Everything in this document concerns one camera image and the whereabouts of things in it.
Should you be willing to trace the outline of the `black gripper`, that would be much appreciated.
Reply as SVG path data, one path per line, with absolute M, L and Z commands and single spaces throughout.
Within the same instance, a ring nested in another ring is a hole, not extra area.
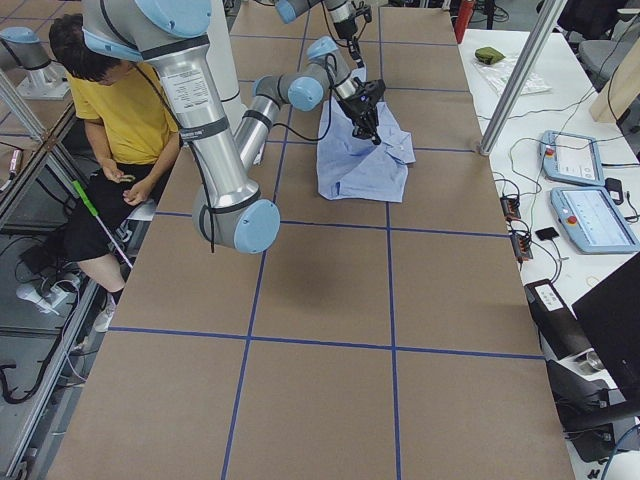
M 363 139 L 362 131 L 369 131 L 374 145 L 381 144 L 377 132 L 379 125 L 377 104 L 386 85 L 383 79 L 363 82 L 359 78 L 347 78 L 337 87 L 337 101 L 343 113 L 352 121 L 352 136 Z
M 358 69 L 366 69 L 366 64 L 362 58 L 359 41 L 356 36 L 352 36 L 347 40 L 347 48 L 352 60 L 356 63 Z

